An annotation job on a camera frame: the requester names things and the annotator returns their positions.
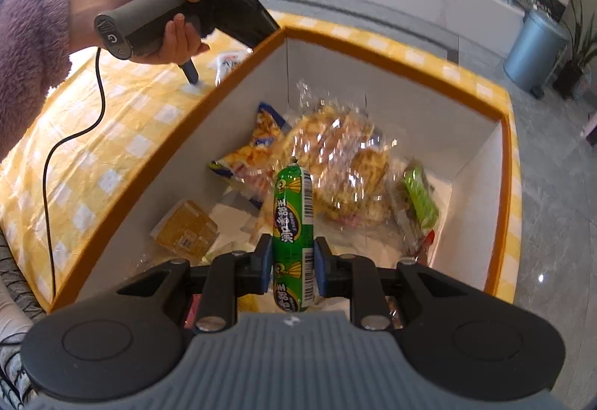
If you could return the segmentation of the purple fuzzy sleeve forearm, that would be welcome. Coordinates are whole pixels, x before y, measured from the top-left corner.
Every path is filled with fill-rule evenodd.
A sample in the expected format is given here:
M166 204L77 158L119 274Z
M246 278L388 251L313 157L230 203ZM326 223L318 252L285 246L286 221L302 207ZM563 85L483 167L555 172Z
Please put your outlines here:
M70 0L1 0L1 155L40 114L71 67Z

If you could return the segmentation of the person's left hand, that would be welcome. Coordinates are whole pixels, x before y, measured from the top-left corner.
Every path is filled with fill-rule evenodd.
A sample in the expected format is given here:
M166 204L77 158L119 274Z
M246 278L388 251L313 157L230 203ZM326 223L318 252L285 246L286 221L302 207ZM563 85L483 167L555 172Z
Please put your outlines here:
M116 9L132 0L70 0L69 52L101 46L102 41L94 29L97 15ZM209 50L194 27L178 14L165 26L161 48L152 54L134 56L133 62L145 65L183 65L189 59Z

